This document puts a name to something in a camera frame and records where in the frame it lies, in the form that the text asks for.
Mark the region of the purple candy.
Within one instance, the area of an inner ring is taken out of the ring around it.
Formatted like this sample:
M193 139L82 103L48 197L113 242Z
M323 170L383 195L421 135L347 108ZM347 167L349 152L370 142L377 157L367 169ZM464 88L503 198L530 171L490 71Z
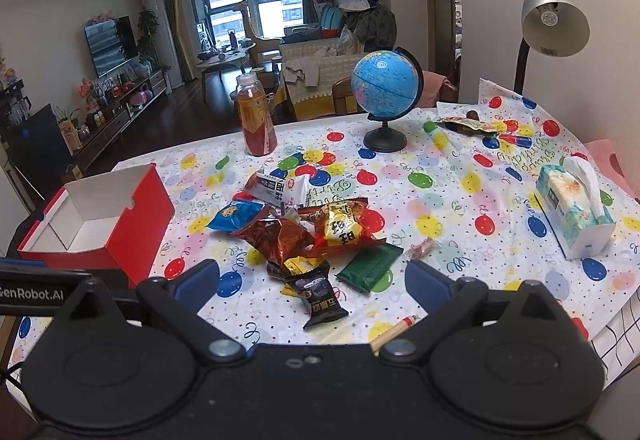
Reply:
M411 260L421 260L430 255L437 246L438 243L435 240L426 238L418 244L410 245L406 250L406 256Z

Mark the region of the green snack packet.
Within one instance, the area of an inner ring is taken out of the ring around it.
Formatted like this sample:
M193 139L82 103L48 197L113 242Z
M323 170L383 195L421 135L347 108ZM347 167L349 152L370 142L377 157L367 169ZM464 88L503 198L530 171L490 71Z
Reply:
M382 282L387 282L386 286L390 286L390 269L401 255L402 249L390 244L361 249L347 266L337 273L336 278L360 293L369 294Z

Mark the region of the blue snack bag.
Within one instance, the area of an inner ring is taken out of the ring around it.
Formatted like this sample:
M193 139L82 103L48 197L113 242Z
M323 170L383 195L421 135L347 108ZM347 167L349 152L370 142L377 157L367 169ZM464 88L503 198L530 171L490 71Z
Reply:
M206 228L224 233L238 231L251 223L263 208L259 202L232 200L217 212Z

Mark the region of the brown shiny snack bag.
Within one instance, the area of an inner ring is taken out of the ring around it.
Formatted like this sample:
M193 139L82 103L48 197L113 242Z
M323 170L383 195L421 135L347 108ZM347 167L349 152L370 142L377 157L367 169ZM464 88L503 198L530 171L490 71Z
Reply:
M285 263L289 259L299 257L314 244L312 234L298 223L269 215L256 217L231 235L250 244L283 272L288 272Z

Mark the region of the black small snack packet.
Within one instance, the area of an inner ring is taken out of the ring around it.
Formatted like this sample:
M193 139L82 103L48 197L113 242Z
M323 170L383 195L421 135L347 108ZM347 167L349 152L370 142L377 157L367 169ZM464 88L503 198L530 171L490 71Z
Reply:
M334 294L329 281L329 271L330 264L322 260L318 267L300 275L293 275L286 281L309 312L309 319L303 326L304 330L348 316L348 311L342 307Z

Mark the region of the red yellow snack bag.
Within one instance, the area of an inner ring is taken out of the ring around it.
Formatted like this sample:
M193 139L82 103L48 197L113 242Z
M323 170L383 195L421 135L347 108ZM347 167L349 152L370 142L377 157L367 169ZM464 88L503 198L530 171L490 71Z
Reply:
M301 208L297 214L305 228L312 227L314 241L306 246L305 257L317 258L358 249L372 249L386 243L366 224L369 201L366 197Z

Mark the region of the white snack packet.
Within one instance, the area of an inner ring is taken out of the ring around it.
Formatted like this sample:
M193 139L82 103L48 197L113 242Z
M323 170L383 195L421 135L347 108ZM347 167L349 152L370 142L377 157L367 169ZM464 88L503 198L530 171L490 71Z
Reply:
M243 191L274 207L300 208L308 204L310 176L280 178L258 169L247 179Z

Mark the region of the red cardboard box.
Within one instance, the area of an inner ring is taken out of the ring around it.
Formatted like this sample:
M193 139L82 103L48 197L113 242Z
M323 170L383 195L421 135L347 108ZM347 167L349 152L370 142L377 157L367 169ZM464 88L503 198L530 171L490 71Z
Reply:
M149 278L174 214L155 164L110 171L58 190L17 252L52 269L118 269L134 287Z

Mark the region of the balloon print tablecloth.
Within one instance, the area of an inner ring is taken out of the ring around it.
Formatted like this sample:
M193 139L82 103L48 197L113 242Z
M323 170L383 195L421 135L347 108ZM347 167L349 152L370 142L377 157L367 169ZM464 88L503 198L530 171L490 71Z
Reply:
M219 284L201 316L246 347L370 342L402 319L424 316L405 277L411 256L432 241L425 261L450 278L508 291L527 280L544 284L600 356L606 378L615 378L639 353L638 203L602 179L612 237L597 255L567 259L538 203L536 180L542 167L588 159L589 151L535 101L491 82L480 83L475 110L495 136L438 125L440 115L465 115L465 106L449 104L398 119L408 143L396 153L364 145L374 124L361 114L282 125L277 151L265 157L246 154L240 134L136 157L134 164L156 167L175 208L152 275L171 279L216 260ZM400 249L370 293L333 281L345 319L306 329L304 305L270 278L256 249L209 228L259 170L308 178L314 205L364 197L363 226Z

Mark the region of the green red snack wrapper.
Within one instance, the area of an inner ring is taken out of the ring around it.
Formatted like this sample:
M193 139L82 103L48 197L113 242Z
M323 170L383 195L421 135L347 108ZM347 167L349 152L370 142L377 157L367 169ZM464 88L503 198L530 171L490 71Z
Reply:
M466 136L496 137L498 135L498 129L495 126L482 122L477 117L473 119L464 116L439 116L434 123Z

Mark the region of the pink cloth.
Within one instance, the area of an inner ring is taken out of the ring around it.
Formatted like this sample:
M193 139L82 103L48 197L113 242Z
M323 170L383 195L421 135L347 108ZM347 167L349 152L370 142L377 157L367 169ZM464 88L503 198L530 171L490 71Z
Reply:
M585 147L594 162L596 162L600 172L607 179L612 180L617 187L636 199L636 193L634 193L631 186L629 186L622 167L620 166L620 161L617 159L613 142L610 139L591 140L585 143Z

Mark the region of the blue desk globe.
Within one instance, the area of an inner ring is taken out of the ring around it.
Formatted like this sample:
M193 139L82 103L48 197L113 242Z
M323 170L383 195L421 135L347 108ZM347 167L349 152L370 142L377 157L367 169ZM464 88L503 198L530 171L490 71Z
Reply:
M401 151L407 145L404 133L390 127L416 108L424 88L423 71L411 52L397 47L364 55L352 70L350 92L358 107L379 127L367 132L364 145L379 153Z

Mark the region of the flat screen television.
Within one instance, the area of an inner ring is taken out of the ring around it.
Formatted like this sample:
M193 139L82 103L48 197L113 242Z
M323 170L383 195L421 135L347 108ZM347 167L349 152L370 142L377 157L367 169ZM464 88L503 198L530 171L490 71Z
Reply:
M85 26L84 32L98 78L138 56L137 42L128 16L93 23Z

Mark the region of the sofa with cream cover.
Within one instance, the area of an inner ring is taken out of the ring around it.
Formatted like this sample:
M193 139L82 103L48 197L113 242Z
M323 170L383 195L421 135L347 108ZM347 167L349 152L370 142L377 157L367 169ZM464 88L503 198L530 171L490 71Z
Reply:
M283 84L297 121L335 114L333 85L352 75L363 57L339 55L337 38L281 44Z

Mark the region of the silver desk lamp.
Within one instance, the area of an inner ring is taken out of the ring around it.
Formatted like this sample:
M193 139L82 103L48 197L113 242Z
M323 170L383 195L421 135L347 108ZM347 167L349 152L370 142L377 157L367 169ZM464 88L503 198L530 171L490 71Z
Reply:
M524 90L528 55L565 58L577 55L590 38L586 15L570 0L523 0L521 44L516 59L514 92Z

